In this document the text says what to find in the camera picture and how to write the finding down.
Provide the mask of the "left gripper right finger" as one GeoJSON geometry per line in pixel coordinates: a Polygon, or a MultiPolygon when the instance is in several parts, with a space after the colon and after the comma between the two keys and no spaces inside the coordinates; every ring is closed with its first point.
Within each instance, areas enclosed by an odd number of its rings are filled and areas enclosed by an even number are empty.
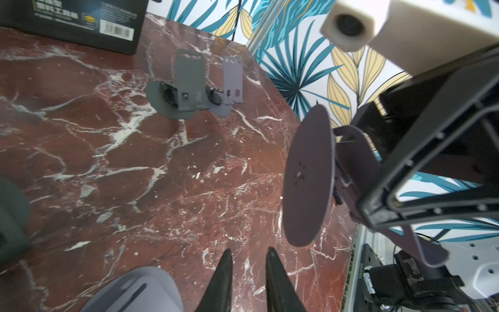
{"type": "Polygon", "coordinates": [[[268,248],[265,270],[267,311],[306,312],[273,247],[268,248]]]}

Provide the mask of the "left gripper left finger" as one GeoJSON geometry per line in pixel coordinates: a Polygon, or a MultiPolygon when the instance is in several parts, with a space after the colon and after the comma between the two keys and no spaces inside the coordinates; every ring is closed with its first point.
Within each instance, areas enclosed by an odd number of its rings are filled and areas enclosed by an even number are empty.
{"type": "Polygon", "coordinates": [[[233,257],[226,249],[196,309],[196,312],[229,312],[232,308],[233,257]]]}

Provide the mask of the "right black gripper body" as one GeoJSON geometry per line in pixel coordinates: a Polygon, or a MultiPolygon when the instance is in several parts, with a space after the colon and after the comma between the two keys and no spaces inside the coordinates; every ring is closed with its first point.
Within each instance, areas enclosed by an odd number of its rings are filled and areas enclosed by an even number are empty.
{"type": "Polygon", "coordinates": [[[353,125],[382,156],[357,208],[375,229],[439,219],[498,216],[498,46],[491,45],[383,91],[385,112],[368,103],[353,125]],[[469,184],[403,202],[417,173],[469,184]]]}

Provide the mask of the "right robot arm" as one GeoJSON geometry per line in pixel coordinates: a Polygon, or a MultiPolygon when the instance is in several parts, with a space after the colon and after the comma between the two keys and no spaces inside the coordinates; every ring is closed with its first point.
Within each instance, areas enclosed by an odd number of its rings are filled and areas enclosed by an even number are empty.
{"type": "Polygon", "coordinates": [[[399,252],[382,264],[364,246],[356,309],[459,311],[498,292],[498,238],[446,243],[414,225],[498,220],[498,46],[380,95],[336,130],[336,187],[351,217],[399,252]]]}

